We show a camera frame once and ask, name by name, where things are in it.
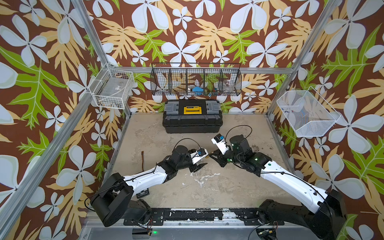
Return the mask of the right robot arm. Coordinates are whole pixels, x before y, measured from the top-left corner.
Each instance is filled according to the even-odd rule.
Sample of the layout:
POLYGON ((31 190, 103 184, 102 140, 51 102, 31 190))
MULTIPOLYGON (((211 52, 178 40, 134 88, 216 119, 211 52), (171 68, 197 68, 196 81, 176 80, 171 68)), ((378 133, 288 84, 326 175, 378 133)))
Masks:
POLYGON ((263 224, 288 222, 310 229, 321 240, 335 240, 347 221, 345 201, 335 190, 326 191, 291 174, 269 156, 254 152, 243 135, 230 138, 218 134, 212 139, 217 150, 210 153, 221 167, 232 163, 263 178, 296 198, 301 206, 265 200, 258 207, 263 224))

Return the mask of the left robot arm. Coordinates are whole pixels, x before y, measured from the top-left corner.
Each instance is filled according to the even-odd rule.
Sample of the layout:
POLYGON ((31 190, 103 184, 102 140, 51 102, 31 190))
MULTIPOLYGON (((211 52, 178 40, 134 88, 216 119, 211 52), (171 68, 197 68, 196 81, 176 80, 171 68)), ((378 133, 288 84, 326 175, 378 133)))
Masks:
POLYGON ((150 170, 132 176, 112 174, 90 197, 90 204, 104 227, 110 227, 120 219, 133 225, 145 225, 150 221, 152 208, 144 200, 134 201, 132 197, 172 180, 180 170, 189 169, 191 173, 200 170, 205 164, 198 162, 208 155, 204 148, 189 150, 185 146, 176 146, 171 155, 150 170))

